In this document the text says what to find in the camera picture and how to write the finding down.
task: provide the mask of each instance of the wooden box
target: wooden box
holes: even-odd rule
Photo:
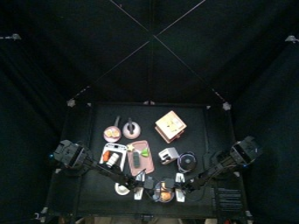
[[[167,143],[180,137],[187,127],[180,117],[172,111],[155,122],[155,125],[155,129]]]

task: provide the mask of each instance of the black table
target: black table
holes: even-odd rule
[[[181,137],[167,143],[155,130],[155,121],[169,111],[173,111],[187,124]],[[141,105],[92,103],[76,105],[69,109],[61,140],[81,142],[92,151],[99,161],[105,145],[103,131],[113,125],[120,116],[119,128],[123,129],[127,118],[131,117],[141,127],[137,139],[120,138],[117,144],[129,144],[145,140],[153,158],[153,172],[148,175],[155,179],[175,178],[176,163],[160,163],[157,152],[175,147],[179,154],[192,151],[199,160],[196,171],[185,178],[196,176],[212,164],[212,158],[219,151],[227,151],[235,143],[230,112],[216,106],[200,105]],[[125,160],[124,173],[129,173]],[[144,194],[141,200],[133,200],[133,193],[117,195],[115,183],[109,178],[88,171],[80,177],[67,176],[65,172],[52,174],[51,190],[47,200],[48,215],[84,216],[129,216],[145,219],[148,217],[169,218],[210,218],[238,217],[247,219],[247,202],[242,177],[230,175],[224,179],[212,180],[199,191],[187,195],[185,202],[153,202]]]

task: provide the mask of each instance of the red item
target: red item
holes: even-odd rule
[[[103,154],[103,162],[107,162],[109,158],[109,150]]]

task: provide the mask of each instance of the black tent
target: black tent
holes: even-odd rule
[[[254,136],[264,149],[244,172],[255,221],[299,223],[299,43],[286,41],[299,37],[298,1],[0,5],[0,223],[35,222],[52,181],[48,155],[73,131],[64,123],[95,102],[227,102],[236,139]]]

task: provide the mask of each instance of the pink cutting board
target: pink cutting board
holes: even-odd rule
[[[135,176],[143,169],[144,173],[149,173],[155,170],[155,165],[153,165],[153,160],[152,160],[152,154],[149,151],[149,146],[147,141],[137,141],[131,143],[135,146],[133,151],[128,151],[127,152],[127,159],[128,159],[128,164],[129,164],[129,169],[131,169],[131,173]],[[147,148],[148,149],[148,157],[143,157],[140,152],[141,150]],[[133,152],[137,151],[139,152],[139,161],[140,161],[140,166],[137,168],[135,168],[135,163],[133,163]]]

